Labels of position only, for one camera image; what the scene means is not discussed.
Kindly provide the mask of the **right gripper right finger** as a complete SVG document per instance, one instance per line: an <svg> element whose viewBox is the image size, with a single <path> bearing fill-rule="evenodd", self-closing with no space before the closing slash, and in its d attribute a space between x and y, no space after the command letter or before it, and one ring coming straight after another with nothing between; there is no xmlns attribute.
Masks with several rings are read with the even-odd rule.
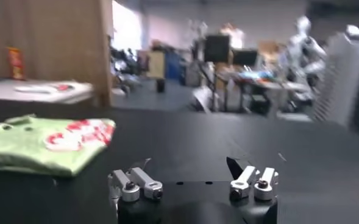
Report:
<svg viewBox="0 0 359 224"><path fill-rule="evenodd" d="M260 201L270 201L276 196L279 173L271 167L267 167L261 173L255 166L242 168L233 158L226 158L227 166L233 177L230 182L229 197L233 201L239 201L253 192L254 198Z"/></svg>

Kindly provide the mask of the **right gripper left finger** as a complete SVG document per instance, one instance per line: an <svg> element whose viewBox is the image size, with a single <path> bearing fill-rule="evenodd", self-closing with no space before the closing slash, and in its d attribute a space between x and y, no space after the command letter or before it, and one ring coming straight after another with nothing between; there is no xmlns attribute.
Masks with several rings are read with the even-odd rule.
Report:
<svg viewBox="0 0 359 224"><path fill-rule="evenodd" d="M163 184L153 179L144 170L150 161L146 158L133 163L127 170L111 171L107 176L110 203L122 200L127 203L138 201L142 196L152 201L163 197Z"/></svg>

